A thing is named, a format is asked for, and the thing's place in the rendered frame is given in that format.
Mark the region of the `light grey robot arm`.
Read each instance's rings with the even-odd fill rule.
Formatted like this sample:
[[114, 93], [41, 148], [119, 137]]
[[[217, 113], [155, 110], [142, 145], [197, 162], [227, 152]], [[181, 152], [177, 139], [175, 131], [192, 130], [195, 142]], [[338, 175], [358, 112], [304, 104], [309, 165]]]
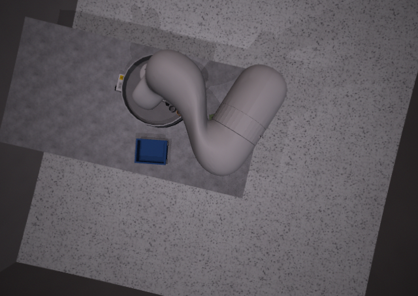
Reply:
[[217, 176], [230, 175], [244, 164], [287, 93], [287, 84], [277, 70], [252, 65], [242, 71], [209, 120], [204, 77], [182, 53], [156, 52], [141, 68], [140, 79], [133, 101], [146, 110], [163, 99], [172, 104], [185, 123], [197, 161]]

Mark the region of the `blue crate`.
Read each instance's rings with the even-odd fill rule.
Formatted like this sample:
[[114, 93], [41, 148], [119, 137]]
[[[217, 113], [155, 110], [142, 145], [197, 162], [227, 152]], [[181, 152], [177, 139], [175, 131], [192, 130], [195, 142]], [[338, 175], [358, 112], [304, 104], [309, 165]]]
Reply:
[[166, 165], [169, 140], [136, 139], [135, 163]]

